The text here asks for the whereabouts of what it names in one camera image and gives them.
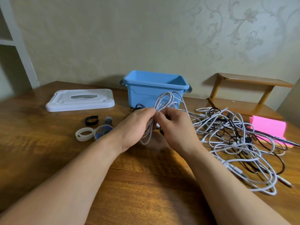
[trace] white shelf frame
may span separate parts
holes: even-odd
[[[13,10],[10,6],[9,0],[0,0],[0,9],[9,29],[10,35],[13,39],[12,41],[0,40],[0,44],[16,47],[32,88],[38,88],[40,86],[40,83],[35,74],[35,70],[32,66],[30,57],[27,53],[26,46],[22,38],[21,30],[19,29],[19,26],[17,25],[17,22],[14,18]]]

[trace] person's right arm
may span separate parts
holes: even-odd
[[[168,107],[154,120],[188,163],[218,224],[289,224],[204,148],[186,112]]]

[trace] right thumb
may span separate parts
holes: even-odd
[[[161,126],[162,129],[164,129],[169,124],[169,122],[171,122],[160,111],[156,111],[153,118],[154,118],[154,121],[157,122]]]

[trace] wooden post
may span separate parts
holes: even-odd
[[[263,96],[261,97],[260,101],[258,102],[258,104],[262,105],[265,103],[265,101],[267,100],[268,96],[270,95],[271,91],[273,90],[274,86],[273,85],[269,85],[265,91],[265,93],[263,94]]]
[[[222,81],[222,78],[218,75],[217,79],[216,79],[216,82],[214,84],[214,87],[212,88],[212,93],[210,94],[209,98],[214,99],[216,97],[216,94],[217,94],[217,91],[218,91],[219,86],[221,84],[221,81]]]

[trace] forearm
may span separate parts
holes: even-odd
[[[95,195],[120,152],[113,135],[103,136],[9,208],[1,216],[0,225],[84,224]]]
[[[289,224],[202,145],[183,155],[218,224]]]

